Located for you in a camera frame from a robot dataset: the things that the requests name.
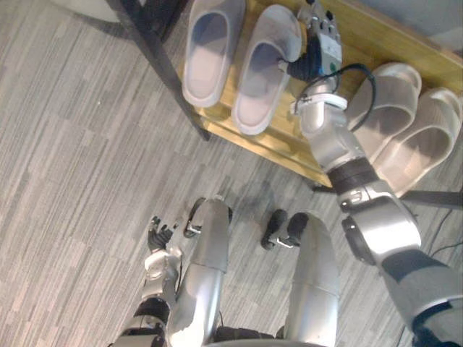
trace white slipper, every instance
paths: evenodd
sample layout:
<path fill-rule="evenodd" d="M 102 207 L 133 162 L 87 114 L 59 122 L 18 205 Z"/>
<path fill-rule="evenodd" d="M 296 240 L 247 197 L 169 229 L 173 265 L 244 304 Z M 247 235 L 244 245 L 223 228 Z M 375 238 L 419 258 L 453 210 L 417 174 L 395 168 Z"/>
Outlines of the white slipper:
<path fill-rule="evenodd" d="M 293 13 L 281 5 L 268 7 L 252 32 L 231 110 L 240 132 L 259 134 L 270 124 L 289 81 L 278 60 L 296 61 L 301 47 L 301 28 Z"/>
<path fill-rule="evenodd" d="M 246 0 L 195 0 L 190 13 L 183 95 L 199 107 L 222 94 L 246 11 Z"/>
<path fill-rule="evenodd" d="M 370 162 L 375 161 L 393 136 L 413 122 L 421 91 L 421 76 L 410 65 L 384 64 L 373 75 L 375 105 L 368 120 L 355 132 Z M 346 110 L 351 127 L 368 112 L 371 98 L 371 84 L 365 80 Z"/>
<path fill-rule="evenodd" d="M 458 97 L 446 88 L 429 90 L 420 97 L 413 124 L 388 143 L 373 166 L 400 197 L 449 156 L 461 126 Z"/>

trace floor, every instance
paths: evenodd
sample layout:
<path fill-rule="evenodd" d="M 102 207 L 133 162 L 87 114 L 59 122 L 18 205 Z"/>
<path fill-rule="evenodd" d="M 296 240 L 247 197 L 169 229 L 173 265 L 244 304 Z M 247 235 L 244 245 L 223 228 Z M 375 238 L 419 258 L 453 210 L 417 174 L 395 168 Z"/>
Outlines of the floor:
<path fill-rule="evenodd" d="M 334 197 L 220 138 L 202 141 L 118 30 L 46 0 L 0 9 L 0 346 L 107 346 L 138 304 L 150 217 L 185 219 L 214 194 L 235 216 L 226 325 L 282 326 L 297 251 L 258 241 L 277 207 L 312 210 L 341 272 L 337 346 L 410 345 L 377 271 L 352 256 Z M 186 26 L 184 14 L 166 45 L 175 64 Z M 420 188 L 460 190 L 461 139 Z M 436 236 L 447 211 L 410 207 L 426 252 L 462 239 L 461 211 Z M 193 241 L 173 242 L 191 254 Z M 463 271 L 461 247 L 436 257 Z"/>

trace wire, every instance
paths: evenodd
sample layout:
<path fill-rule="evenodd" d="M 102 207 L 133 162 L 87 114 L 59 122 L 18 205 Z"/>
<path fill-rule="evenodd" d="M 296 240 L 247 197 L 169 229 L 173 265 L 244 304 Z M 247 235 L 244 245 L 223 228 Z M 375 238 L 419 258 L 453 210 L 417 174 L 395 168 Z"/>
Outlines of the wire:
<path fill-rule="evenodd" d="M 180 285 L 182 284 L 182 273 L 183 273 L 183 257 L 180 258 L 179 283 L 177 284 L 177 289 L 175 291 L 175 294 L 179 293 Z"/>
<path fill-rule="evenodd" d="M 438 254 L 439 252 L 441 252 L 441 251 L 443 251 L 445 249 L 455 248 L 455 247 L 458 247 L 458 246 L 461 246 L 461 245 L 463 245 L 463 241 L 458 242 L 457 244 L 450 244 L 448 246 L 441 247 L 441 248 L 435 250 L 434 253 L 432 253 L 431 258 L 433 258 L 436 254 Z"/>
<path fill-rule="evenodd" d="M 220 324 L 222 324 L 222 327 L 224 326 L 224 316 L 222 316 L 222 312 L 218 311 L 220 314 Z"/>
<path fill-rule="evenodd" d="M 327 80 L 328 78 L 337 77 L 337 79 L 336 79 L 336 87 L 331 91 L 332 93 L 335 93 L 339 88 L 341 75 L 343 73 L 345 73 L 345 71 L 349 71 L 349 70 L 360 70 L 361 72 L 363 72 L 367 76 L 367 78 L 368 78 L 368 80 L 370 81 L 370 84 L 371 84 L 371 104 L 370 104 L 370 107 L 369 107 L 367 113 L 365 113 L 365 115 L 358 121 L 358 123 L 355 124 L 350 129 L 351 132 L 356 132 L 368 120 L 368 118 L 371 115 L 371 111 L 373 110 L 373 107 L 375 107 L 375 102 L 376 102 L 376 81 L 375 81 L 375 77 L 373 76 L 371 71 L 366 67 L 366 65 L 360 64 L 360 63 L 350 64 L 350 65 L 347 65 L 347 66 L 343 67 L 342 69 L 340 69 L 338 71 L 333 72 L 332 74 L 327 74 L 327 75 L 324 75 L 324 76 L 317 77 L 305 88 L 305 90 L 312 87 L 316 83 Z M 295 104 L 296 113 L 297 113 L 297 107 L 298 107 L 299 101 L 302 98 L 306 98 L 306 97 L 307 97 L 307 95 L 305 93 L 302 93 L 297 98 L 296 104 Z"/>
<path fill-rule="evenodd" d="M 428 254 L 431 253 L 431 250 L 433 249 L 433 246 L 434 246 L 434 244 L 435 244 L 435 242 L 436 242 L 437 236 L 438 236 L 439 233 L 441 232 L 441 229 L 442 229 L 443 224 L 445 223 L 445 221 L 446 221 L 447 218 L 451 215 L 452 212 L 453 212 L 453 210 L 447 211 L 446 215 L 442 218 L 441 222 L 439 223 L 439 226 L 437 227 L 437 231 L 436 231 L 436 233 L 434 234 L 433 240 L 431 241 L 431 244 L 430 244 L 430 246 L 429 246 Z"/>
<path fill-rule="evenodd" d="M 396 347 L 399 347 L 402 338 L 404 337 L 405 334 L 405 325 L 402 326 L 402 331 L 400 332 L 399 340 L 397 341 Z"/>

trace black joint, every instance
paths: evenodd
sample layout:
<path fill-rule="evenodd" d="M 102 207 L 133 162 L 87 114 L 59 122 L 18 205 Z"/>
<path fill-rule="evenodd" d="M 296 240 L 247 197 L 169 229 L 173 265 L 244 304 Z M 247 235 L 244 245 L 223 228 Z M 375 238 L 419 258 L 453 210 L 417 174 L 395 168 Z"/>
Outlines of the black joint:
<path fill-rule="evenodd" d="M 249 329 L 234 329 L 232 327 L 218 327 L 214 335 L 214 342 L 233 341 L 233 340 L 272 340 L 273 336 L 259 333 Z"/>
<path fill-rule="evenodd" d="M 148 300 L 142 302 L 137 311 L 134 314 L 134 317 L 139 316 L 151 316 L 160 319 L 164 324 L 167 324 L 167 319 L 169 318 L 169 305 L 160 298 L 149 298 Z"/>
<path fill-rule="evenodd" d="M 351 160 L 328 172 L 328 177 L 338 195 L 379 180 L 367 158 Z"/>

